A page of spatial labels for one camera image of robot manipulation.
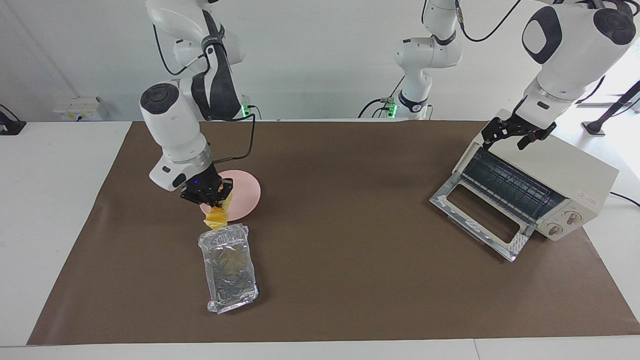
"pink plate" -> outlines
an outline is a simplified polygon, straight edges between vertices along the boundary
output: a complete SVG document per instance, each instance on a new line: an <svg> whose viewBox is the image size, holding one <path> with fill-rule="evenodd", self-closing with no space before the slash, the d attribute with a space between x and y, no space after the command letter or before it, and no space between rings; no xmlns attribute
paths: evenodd
<svg viewBox="0 0 640 360"><path fill-rule="evenodd" d="M240 220L249 215L260 201L260 183L251 174L240 170L229 170L220 173L223 179L233 179L234 189L231 190L233 198L229 204L229 221ZM211 207L201 204L200 209L208 214Z"/></svg>

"yellow food item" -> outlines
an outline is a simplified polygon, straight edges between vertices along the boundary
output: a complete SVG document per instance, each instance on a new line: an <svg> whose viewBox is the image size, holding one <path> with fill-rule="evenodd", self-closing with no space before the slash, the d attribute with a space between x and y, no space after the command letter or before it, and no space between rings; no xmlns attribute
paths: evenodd
<svg viewBox="0 0 640 360"><path fill-rule="evenodd" d="M231 203L231 194L226 200L220 203L221 208L214 206L204 219L204 223L212 230L220 230L228 225L229 220L229 204Z"/></svg>

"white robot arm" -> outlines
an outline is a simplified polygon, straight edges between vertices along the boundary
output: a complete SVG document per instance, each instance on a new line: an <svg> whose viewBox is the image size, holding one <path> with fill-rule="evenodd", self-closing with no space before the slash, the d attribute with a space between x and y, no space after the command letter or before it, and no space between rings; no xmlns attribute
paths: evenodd
<svg viewBox="0 0 640 360"><path fill-rule="evenodd" d="M428 38L409 38L396 47L396 63L404 70L404 87L398 92L397 116L424 119L433 80L428 69L453 67L460 62L462 46L456 38L454 0L429 0L422 14Z"/></svg>
<svg viewBox="0 0 640 360"><path fill-rule="evenodd" d="M551 4L527 23L522 44L542 69L509 119L494 118L483 129L484 147L523 136L520 150L544 140L555 120L627 51L636 35L630 6L623 1L538 0Z"/></svg>
<svg viewBox="0 0 640 360"><path fill-rule="evenodd" d="M140 99L147 127L163 149L151 180L168 191L182 188L182 198L211 206L227 198L233 182L218 175L198 118L234 120L241 113L230 66L244 57L237 37L208 10L217 1L146 0L154 25L179 39L174 49L178 61L202 55L207 66L192 78L151 86Z"/></svg>

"brown tabletop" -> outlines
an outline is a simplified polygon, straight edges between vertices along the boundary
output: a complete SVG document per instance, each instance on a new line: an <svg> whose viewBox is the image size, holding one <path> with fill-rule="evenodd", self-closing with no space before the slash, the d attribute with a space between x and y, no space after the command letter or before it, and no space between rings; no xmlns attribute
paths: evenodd
<svg viewBox="0 0 640 360"><path fill-rule="evenodd" d="M260 296L215 315L204 216L148 179L161 151L134 123L29 344L640 334L583 230L536 235L512 264L429 203L482 126L258 123L253 154L218 170L262 185L243 219ZM219 157L246 151L249 124L202 130Z"/></svg>

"white table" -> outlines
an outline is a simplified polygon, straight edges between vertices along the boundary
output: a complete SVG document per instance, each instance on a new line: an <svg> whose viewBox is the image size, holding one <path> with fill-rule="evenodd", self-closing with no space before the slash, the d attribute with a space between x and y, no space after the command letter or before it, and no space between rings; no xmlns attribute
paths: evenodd
<svg viewBox="0 0 640 360"><path fill-rule="evenodd" d="M640 199L640 181L618 156L620 147L611 144L616 137L592 138L577 127L586 111L593 112L569 112L555 134L619 168L614 191ZM20 136L0 138L0 359L637 359L640 354L640 336L24 347L130 125L31 123ZM600 217L585 227L638 318L639 220L640 209L610 197Z"/></svg>

